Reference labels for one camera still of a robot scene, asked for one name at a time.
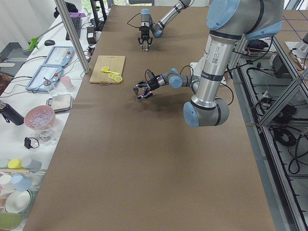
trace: wooden cutting board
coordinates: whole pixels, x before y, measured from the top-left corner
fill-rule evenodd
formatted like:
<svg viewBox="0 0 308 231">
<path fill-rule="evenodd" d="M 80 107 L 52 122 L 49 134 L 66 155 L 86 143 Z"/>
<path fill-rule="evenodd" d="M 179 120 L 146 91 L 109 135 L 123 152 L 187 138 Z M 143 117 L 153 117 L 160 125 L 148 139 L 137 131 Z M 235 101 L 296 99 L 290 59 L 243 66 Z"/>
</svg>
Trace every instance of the wooden cutting board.
<svg viewBox="0 0 308 231">
<path fill-rule="evenodd" d="M 104 73 L 101 71 L 101 69 L 103 66 L 108 66 L 110 71 L 119 72 L 122 76 L 124 62 L 125 56 L 99 55 L 90 78 L 90 83 L 121 83 L 109 78 L 109 73 Z"/>
</svg>

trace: pink bowl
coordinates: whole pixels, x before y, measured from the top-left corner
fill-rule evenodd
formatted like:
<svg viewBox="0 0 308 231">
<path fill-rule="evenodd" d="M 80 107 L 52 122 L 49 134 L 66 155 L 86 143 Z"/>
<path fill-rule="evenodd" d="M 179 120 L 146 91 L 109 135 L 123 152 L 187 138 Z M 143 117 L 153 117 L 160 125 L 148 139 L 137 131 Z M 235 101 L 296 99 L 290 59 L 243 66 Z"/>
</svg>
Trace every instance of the pink bowl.
<svg viewBox="0 0 308 231">
<path fill-rule="evenodd" d="M 46 116 L 45 123 L 39 123 L 39 126 L 34 126 L 34 121 L 37 120 L 38 115 Z M 31 129 L 40 129 L 47 124 L 52 126 L 56 120 L 56 116 L 52 107 L 48 105 L 41 105 L 31 109 L 24 118 L 27 127 Z"/>
</svg>

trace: sticker label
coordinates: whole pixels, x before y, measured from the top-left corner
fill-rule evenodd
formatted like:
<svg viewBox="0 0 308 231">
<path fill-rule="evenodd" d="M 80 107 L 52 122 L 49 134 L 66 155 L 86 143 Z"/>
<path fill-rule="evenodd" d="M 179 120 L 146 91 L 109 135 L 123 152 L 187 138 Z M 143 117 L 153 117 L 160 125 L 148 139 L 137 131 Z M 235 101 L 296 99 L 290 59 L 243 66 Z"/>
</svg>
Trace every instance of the sticker label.
<svg viewBox="0 0 308 231">
<path fill-rule="evenodd" d="M 208 62 L 211 62 L 214 65 L 221 65 L 221 62 L 223 61 L 223 56 L 226 54 L 225 51 L 225 46 L 211 43 L 207 55 Z"/>
</svg>

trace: black water bottle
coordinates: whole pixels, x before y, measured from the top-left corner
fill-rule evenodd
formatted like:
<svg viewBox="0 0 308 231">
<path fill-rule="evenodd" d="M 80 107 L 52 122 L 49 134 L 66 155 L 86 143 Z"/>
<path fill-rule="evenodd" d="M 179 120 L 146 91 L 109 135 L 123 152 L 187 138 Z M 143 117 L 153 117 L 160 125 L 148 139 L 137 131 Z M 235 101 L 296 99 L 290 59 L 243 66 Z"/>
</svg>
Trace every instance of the black water bottle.
<svg viewBox="0 0 308 231">
<path fill-rule="evenodd" d="M 12 121 L 16 125 L 22 125 L 24 123 L 24 118 L 15 111 L 9 104 L 4 103 L 0 100 L 0 114 L 3 115 L 6 122 Z"/>
</svg>

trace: blue joint cap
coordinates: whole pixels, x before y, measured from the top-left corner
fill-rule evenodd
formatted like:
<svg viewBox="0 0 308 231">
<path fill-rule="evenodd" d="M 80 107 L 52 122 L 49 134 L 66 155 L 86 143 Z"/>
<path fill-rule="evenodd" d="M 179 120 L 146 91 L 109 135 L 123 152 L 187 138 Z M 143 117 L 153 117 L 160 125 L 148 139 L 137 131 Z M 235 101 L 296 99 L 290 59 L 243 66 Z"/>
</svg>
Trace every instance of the blue joint cap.
<svg viewBox="0 0 308 231">
<path fill-rule="evenodd" d="M 149 9 L 142 9 L 141 14 L 150 14 L 150 10 Z"/>
<path fill-rule="evenodd" d="M 211 5 L 206 25 L 210 30 L 218 30 L 224 26 L 235 14 L 241 0 L 215 0 Z"/>
<path fill-rule="evenodd" d="M 179 76 L 172 76 L 169 79 L 169 84 L 174 89 L 179 89 L 183 85 L 183 80 Z"/>
<path fill-rule="evenodd" d="M 158 38 L 160 37 L 161 35 L 163 34 L 163 31 L 162 30 L 157 30 L 153 33 L 154 37 L 155 38 Z"/>
<path fill-rule="evenodd" d="M 273 36 L 279 33 L 279 31 L 281 31 L 282 28 L 282 21 L 275 23 L 271 26 L 268 26 L 266 28 L 263 28 L 261 30 L 257 30 L 255 32 L 252 32 L 248 35 L 246 35 L 246 39 L 247 40 L 252 40 L 252 39 L 263 39 L 269 36 Z"/>
<path fill-rule="evenodd" d="M 173 72 L 174 72 L 175 74 L 177 74 L 177 75 L 179 74 L 178 70 L 177 70 L 177 69 L 175 69 L 174 67 L 173 67 L 173 68 L 171 68 L 170 70 L 171 70 L 171 71 L 173 71 Z"/>
<path fill-rule="evenodd" d="M 186 102 L 183 108 L 183 114 L 186 124 L 189 127 L 198 127 L 199 121 L 197 117 L 197 113 L 190 102 Z"/>
</svg>

